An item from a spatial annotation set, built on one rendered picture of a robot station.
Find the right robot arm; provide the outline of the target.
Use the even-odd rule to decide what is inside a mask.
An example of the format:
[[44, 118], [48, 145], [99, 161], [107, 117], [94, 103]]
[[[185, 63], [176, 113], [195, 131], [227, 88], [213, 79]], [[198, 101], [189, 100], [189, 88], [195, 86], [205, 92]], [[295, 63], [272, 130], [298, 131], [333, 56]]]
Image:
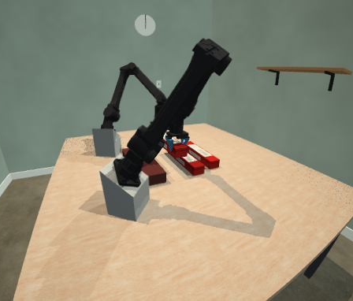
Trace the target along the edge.
[[192, 51], [194, 54], [186, 72], [155, 119], [147, 128], [144, 125], [140, 126], [128, 141], [129, 150], [125, 155], [126, 158], [122, 158], [123, 161], [115, 158], [113, 161], [120, 186], [139, 187], [141, 185], [139, 173], [142, 171], [143, 161], [150, 164], [155, 159], [161, 147], [165, 145], [162, 139], [166, 130], [173, 133], [173, 123], [184, 123], [184, 119], [189, 117], [198, 102], [201, 89], [204, 88], [211, 74], [215, 72], [220, 76], [232, 60], [229, 52], [211, 39], [202, 38]]

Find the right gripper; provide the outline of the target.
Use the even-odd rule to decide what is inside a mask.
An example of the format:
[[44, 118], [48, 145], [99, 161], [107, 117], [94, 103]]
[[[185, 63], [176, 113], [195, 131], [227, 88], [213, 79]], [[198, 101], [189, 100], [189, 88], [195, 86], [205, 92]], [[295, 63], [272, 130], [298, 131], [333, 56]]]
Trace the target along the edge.
[[[181, 143], [184, 143], [184, 145], [187, 144], [188, 140], [190, 139], [190, 136], [188, 136], [188, 132], [184, 131], [184, 123], [173, 123], [173, 133], [171, 132], [166, 132], [165, 139], [169, 145], [170, 151], [173, 149], [173, 137], [176, 136], [177, 139], [181, 140]], [[183, 131], [183, 132], [182, 132]], [[185, 141], [184, 141], [185, 140]], [[170, 142], [169, 142], [170, 141]]]

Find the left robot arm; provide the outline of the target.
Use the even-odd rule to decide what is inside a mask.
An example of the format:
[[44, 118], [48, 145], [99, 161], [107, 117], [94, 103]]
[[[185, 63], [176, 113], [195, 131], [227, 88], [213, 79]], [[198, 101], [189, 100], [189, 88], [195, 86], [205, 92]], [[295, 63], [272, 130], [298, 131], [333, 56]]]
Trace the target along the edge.
[[[113, 129], [113, 122], [117, 122], [120, 119], [121, 115], [119, 114], [119, 105], [121, 97], [129, 75], [133, 74], [155, 97], [157, 105], [154, 106], [154, 113], [158, 114], [159, 110], [162, 108], [164, 102], [167, 99], [165, 95], [157, 87], [155, 87], [155, 85], [141, 72], [135, 63], [130, 62], [128, 65], [120, 67], [120, 75], [117, 81], [117, 86], [113, 93], [112, 100], [110, 102], [111, 104], [108, 104], [103, 111], [104, 120], [101, 128], [108, 127]], [[115, 129], [113, 130], [116, 131]]]

